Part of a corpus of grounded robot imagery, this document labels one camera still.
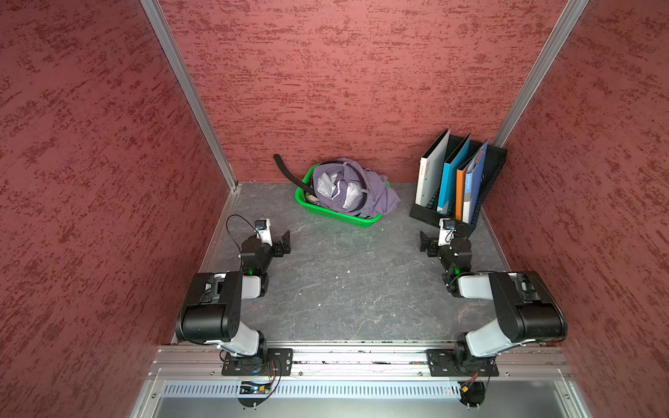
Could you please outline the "green plastic basket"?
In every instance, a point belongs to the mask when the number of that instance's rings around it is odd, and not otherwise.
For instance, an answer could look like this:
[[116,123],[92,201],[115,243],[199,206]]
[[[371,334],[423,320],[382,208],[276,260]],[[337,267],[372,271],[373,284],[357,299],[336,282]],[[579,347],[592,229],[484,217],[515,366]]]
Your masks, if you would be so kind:
[[388,177],[338,158],[311,167],[303,179],[292,177],[296,202],[312,214],[370,227],[394,212],[400,198]]

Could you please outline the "purple trousers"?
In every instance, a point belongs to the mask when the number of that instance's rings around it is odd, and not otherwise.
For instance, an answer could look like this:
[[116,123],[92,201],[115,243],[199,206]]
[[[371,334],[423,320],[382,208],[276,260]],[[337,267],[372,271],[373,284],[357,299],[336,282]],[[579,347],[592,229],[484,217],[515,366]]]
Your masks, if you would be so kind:
[[350,158],[317,165],[310,182],[318,204],[337,214],[373,219],[394,212],[401,203],[387,176]]

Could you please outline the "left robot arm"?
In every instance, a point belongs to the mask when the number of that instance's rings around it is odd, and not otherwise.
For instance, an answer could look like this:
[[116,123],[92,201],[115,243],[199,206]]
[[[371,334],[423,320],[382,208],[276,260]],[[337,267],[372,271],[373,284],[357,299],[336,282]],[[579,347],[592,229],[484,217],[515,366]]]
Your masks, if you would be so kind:
[[264,297],[271,261],[291,253],[289,232],[276,243],[269,243],[270,237],[261,233],[245,240],[238,269],[193,276],[176,322],[177,341],[214,345],[236,358],[267,357],[262,332],[241,320],[241,303]]

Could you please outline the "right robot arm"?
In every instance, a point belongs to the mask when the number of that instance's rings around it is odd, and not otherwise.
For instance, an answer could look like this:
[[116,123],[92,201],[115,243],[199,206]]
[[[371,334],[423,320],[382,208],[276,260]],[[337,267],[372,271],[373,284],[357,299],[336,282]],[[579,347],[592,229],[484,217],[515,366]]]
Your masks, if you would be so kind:
[[444,241],[421,232],[419,251],[439,259],[452,296],[493,302],[495,319],[458,339],[455,352],[462,360],[492,359],[524,344],[566,338],[566,316],[538,273],[475,272],[471,243],[461,236]]

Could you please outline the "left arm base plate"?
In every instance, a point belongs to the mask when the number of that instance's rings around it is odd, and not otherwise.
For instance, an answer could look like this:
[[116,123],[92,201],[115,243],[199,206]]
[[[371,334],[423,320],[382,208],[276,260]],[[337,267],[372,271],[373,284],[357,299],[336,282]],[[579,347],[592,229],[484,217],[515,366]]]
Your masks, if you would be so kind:
[[226,355],[222,361],[223,376],[252,376],[278,378],[291,375],[294,350],[291,348],[269,348],[261,356],[235,357]]

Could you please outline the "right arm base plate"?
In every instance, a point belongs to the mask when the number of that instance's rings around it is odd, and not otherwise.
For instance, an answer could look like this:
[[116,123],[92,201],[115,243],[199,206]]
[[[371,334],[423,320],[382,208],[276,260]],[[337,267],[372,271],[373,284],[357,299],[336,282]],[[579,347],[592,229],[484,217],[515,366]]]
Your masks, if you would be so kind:
[[425,354],[432,377],[499,376],[496,357],[479,358],[454,349],[428,349]]

